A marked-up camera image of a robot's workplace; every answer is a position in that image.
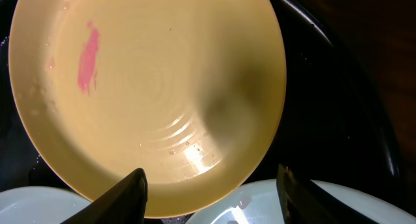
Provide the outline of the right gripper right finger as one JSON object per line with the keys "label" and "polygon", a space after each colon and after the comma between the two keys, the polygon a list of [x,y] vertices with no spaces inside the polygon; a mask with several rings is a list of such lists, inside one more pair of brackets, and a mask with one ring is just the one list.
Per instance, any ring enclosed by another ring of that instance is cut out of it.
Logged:
{"label": "right gripper right finger", "polygon": [[374,224],[314,182],[278,166],[276,187],[283,221],[290,224]]}

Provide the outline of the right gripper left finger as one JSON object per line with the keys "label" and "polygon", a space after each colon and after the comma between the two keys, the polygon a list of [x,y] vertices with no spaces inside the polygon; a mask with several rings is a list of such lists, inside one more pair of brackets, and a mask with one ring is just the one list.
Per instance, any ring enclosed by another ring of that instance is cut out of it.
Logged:
{"label": "right gripper left finger", "polygon": [[147,200],[146,174],[137,168],[62,224],[143,224]]}

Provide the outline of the yellow plate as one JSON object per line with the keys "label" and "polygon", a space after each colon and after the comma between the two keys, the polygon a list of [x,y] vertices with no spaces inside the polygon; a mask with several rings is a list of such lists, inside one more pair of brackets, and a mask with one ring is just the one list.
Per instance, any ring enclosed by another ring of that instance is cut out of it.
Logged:
{"label": "yellow plate", "polygon": [[91,201],[143,169],[147,218],[238,188],[273,141],[286,91],[270,0],[18,0],[8,66],[47,165]]}

